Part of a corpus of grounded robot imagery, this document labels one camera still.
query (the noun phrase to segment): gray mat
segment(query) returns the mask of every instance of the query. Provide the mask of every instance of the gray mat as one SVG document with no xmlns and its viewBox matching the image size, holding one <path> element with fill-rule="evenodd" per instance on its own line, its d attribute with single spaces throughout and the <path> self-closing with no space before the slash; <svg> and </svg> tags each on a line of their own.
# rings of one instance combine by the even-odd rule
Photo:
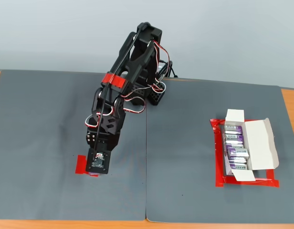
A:
<svg viewBox="0 0 294 229">
<path fill-rule="evenodd" d="M 103 74 L 0 74 L 0 219 L 144 220 L 146 113 L 127 114 L 109 174 L 76 175 Z"/>
<path fill-rule="evenodd" d="M 294 223 L 294 134 L 281 89 L 212 81 L 165 83 L 159 106 L 147 108 L 148 220 Z M 244 109 L 246 119 L 270 119 L 280 188 L 215 187 L 210 119 L 224 119 L 228 108 Z"/>
</svg>

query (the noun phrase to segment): black cable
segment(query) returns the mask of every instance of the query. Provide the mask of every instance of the black cable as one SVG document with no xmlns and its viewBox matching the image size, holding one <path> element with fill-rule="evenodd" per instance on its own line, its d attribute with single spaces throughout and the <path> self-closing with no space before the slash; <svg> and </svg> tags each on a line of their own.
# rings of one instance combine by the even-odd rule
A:
<svg viewBox="0 0 294 229">
<path fill-rule="evenodd" d="M 159 79 L 161 77 L 161 75 L 163 74 L 163 72 L 166 72 L 167 68 L 168 68 L 168 63 L 166 61 L 160 60 L 160 63 L 164 63 L 164 66 L 161 68 L 160 71 L 158 71 L 156 78 Z M 172 68 L 172 65 L 169 66 L 172 70 L 172 73 L 174 74 L 174 78 L 178 78 L 178 76 L 175 74 L 175 71 Z"/>
<path fill-rule="evenodd" d="M 131 45 L 129 46 L 129 48 L 127 49 L 127 52 L 125 53 L 123 59 L 119 62 L 117 68 L 115 69 L 115 71 L 113 72 L 113 75 L 115 75 L 115 73 L 117 72 L 117 70 L 119 69 L 119 67 L 122 65 L 123 61 L 125 60 L 125 58 L 127 57 L 128 53 L 130 52 L 130 50 L 132 49 L 135 41 L 137 40 L 138 38 L 138 35 L 141 33 L 143 27 L 145 25 L 149 24 L 148 22 L 144 22 L 142 24 L 142 26 L 139 28 L 139 30 L 137 31 L 136 35 L 135 35 L 135 38 L 133 39 Z M 107 96 L 107 93 L 108 93 L 108 88 L 110 86 L 110 82 L 107 82 L 107 84 L 105 85 L 105 91 L 104 91 L 104 100 L 103 100 L 103 104 L 102 104 L 102 107 L 101 107 L 101 113 L 100 113 L 100 117 L 98 118 L 98 128 L 97 128 L 97 134 L 96 134 L 96 138 L 95 138 L 95 144 L 94 144 L 94 148 L 93 148 L 93 159 L 95 157 L 95 150 L 97 149 L 97 144 L 98 144 L 98 137 L 99 137 L 99 130 L 100 130 L 100 125 L 101 125 L 101 121 L 102 121 L 102 118 L 103 118 L 103 113 L 104 113 L 104 108 L 105 108 L 105 99 L 106 99 L 106 96 Z"/>
</svg>

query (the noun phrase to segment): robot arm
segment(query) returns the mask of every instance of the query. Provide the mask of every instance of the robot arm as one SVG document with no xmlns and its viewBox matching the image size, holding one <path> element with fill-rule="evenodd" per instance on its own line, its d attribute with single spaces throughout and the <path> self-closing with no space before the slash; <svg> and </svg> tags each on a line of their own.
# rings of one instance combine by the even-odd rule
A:
<svg viewBox="0 0 294 229">
<path fill-rule="evenodd" d="M 159 49 L 163 49 L 159 45 L 161 36 L 162 31 L 148 22 L 139 24 L 137 32 L 127 37 L 112 69 L 96 90 L 92 114 L 85 121 L 90 146 L 86 164 L 89 174 L 108 173 L 111 151 L 118 144 L 125 112 L 140 113 L 144 111 L 146 99 L 157 105 L 163 97 L 165 85 L 161 80 L 170 74 L 172 63 L 168 61 L 166 72 L 157 79 Z M 144 108 L 141 111 L 126 109 L 124 101 Z"/>
</svg>

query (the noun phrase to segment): red tape marking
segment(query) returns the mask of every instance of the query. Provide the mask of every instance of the red tape marking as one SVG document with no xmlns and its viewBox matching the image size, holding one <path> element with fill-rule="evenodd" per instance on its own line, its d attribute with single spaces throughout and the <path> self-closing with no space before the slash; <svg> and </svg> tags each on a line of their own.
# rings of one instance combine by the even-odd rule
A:
<svg viewBox="0 0 294 229">
<path fill-rule="evenodd" d="M 215 138 L 215 186 L 224 187 L 224 184 L 233 185 L 258 185 L 258 186 L 269 186 L 269 187 L 280 187 L 278 180 L 274 178 L 274 169 L 266 170 L 267 178 L 256 177 L 256 181 L 237 181 L 234 176 L 224 175 L 224 161 L 223 161 L 223 144 L 221 137 L 220 125 L 224 125 L 224 119 L 211 119 L 210 123 L 213 127 L 214 138 Z"/>
<path fill-rule="evenodd" d="M 122 88 L 126 82 L 126 79 L 120 77 L 119 75 L 113 75 L 112 73 L 107 73 L 102 82 L 108 83 L 110 82 L 111 78 L 113 78 L 111 84 L 118 88 Z"/>
<path fill-rule="evenodd" d="M 91 177 L 98 177 L 98 175 L 90 175 L 86 170 L 86 159 L 84 155 L 78 155 L 77 156 L 77 164 L 76 164 L 76 170 L 75 174 L 88 174 Z"/>
</svg>

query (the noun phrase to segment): red tape outline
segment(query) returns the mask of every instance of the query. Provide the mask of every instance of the red tape outline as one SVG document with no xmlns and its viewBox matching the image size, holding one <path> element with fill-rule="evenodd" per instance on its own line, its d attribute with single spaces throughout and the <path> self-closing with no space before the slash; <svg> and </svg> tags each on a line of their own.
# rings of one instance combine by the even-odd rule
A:
<svg viewBox="0 0 294 229">
<path fill-rule="evenodd" d="M 224 161 L 223 161 L 223 146 L 221 137 L 220 125 L 224 125 L 225 119 L 211 119 L 210 123 L 213 127 L 215 137 L 215 186 L 224 187 L 224 184 L 233 185 L 258 185 L 258 186 L 269 186 L 269 187 L 280 187 L 279 180 L 274 178 L 274 169 L 266 170 L 267 178 L 256 177 L 256 181 L 237 181 L 234 176 L 224 175 Z"/>
<path fill-rule="evenodd" d="M 90 175 L 86 170 L 86 159 L 84 155 L 78 155 L 77 156 L 77 164 L 76 164 L 76 170 L 75 174 L 88 174 L 91 177 L 98 177 L 98 175 Z"/>
</svg>

